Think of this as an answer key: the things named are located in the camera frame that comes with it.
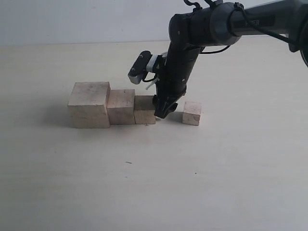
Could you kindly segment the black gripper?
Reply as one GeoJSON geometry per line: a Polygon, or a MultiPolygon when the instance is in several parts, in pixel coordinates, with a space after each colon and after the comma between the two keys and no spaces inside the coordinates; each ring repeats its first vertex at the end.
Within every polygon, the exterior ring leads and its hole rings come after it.
{"type": "Polygon", "coordinates": [[[181,69],[156,70],[156,94],[153,97],[154,116],[164,119],[175,112],[178,100],[185,95],[187,89],[187,72],[181,69]]]}

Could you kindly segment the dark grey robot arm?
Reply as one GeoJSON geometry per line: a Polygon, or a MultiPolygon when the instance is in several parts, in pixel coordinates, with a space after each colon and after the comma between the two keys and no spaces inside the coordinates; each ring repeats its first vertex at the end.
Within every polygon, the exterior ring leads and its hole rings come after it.
{"type": "Polygon", "coordinates": [[[308,60],[308,3],[276,0],[250,8],[238,2],[211,2],[208,8],[174,15],[169,22],[170,45],[160,66],[155,116],[165,118],[176,110],[186,93],[194,64],[209,46],[235,44],[242,36],[268,35],[284,41],[291,52],[308,60]]]}

